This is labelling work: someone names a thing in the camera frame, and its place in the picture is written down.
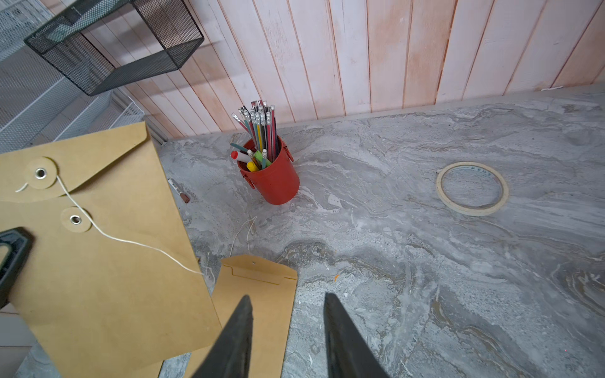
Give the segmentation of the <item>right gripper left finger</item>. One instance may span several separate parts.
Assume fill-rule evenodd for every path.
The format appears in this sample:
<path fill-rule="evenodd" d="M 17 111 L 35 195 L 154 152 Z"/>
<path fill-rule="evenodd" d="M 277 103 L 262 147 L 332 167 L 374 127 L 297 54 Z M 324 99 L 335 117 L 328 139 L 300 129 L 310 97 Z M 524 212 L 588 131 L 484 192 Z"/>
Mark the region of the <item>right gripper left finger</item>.
<path fill-rule="evenodd" d="M 248 295 L 242 297 L 226 326 L 210 349 L 194 378 L 247 378 L 251 365 L 253 307 Z"/>

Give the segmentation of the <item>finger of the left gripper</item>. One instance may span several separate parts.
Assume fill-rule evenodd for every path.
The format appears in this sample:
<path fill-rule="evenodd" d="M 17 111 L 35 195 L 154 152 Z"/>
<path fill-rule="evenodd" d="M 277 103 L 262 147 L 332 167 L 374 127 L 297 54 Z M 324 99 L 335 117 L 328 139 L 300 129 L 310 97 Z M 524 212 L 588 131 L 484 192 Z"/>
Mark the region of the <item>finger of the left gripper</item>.
<path fill-rule="evenodd" d="M 1 259 L 2 308 L 9 304 L 9 294 L 28 260 L 33 241 L 34 237 L 21 227 L 1 232 L 1 247 L 8 249 Z"/>

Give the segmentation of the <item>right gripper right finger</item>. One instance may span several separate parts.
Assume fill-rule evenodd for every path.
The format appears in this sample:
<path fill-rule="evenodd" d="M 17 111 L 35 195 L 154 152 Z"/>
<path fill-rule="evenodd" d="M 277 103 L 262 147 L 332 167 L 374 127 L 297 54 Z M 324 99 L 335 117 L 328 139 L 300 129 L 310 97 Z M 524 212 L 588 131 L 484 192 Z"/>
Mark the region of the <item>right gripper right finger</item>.
<path fill-rule="evenodd" d="M 325 296 L 324 324 L 328 377 L 389 377 L 333 293 Z"/>

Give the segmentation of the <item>brown file bag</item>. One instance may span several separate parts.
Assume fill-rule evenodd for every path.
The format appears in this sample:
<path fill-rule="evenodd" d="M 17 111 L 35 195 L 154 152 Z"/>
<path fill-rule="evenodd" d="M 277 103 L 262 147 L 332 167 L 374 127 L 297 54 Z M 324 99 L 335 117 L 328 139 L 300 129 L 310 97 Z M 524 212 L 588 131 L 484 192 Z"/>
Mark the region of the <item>brown file bag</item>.
<path fill-rule="evenodd" d="M 143 377 L 222 327 L 144 123 L 1 157 L 9 300 L 64 377 Z"/>
<path fill-rule="evenodd" d="M 280 377 L 282 373 L 298 274 L 294 269 L 250 254 L 229 256 L 213 291 L 214 308 L 226 326 L 245 295 L 253 307 L 253 337 L 249 377 Z M 193 351 L 178 376 L 192 375 L 213 345 Z"/>

